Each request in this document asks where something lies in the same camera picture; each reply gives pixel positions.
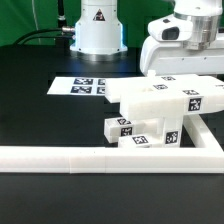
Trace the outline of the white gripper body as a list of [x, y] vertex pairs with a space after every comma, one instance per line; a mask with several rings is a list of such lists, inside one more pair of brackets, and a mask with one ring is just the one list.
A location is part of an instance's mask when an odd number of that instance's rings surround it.
[[224, 34], [204, 50], [188, 50], [181, 42], [158, 42], [149, 36], [143, 43], [140, 70], [147, 76], [157, 75], [218, 75], [224, 74]]

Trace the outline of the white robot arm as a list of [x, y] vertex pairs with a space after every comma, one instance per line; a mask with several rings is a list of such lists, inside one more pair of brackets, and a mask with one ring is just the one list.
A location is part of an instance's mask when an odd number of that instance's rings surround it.
[[73, 54], [103, 61], [140, 47], [147, 75], [224, 74], [223, 0], [81, 0]]

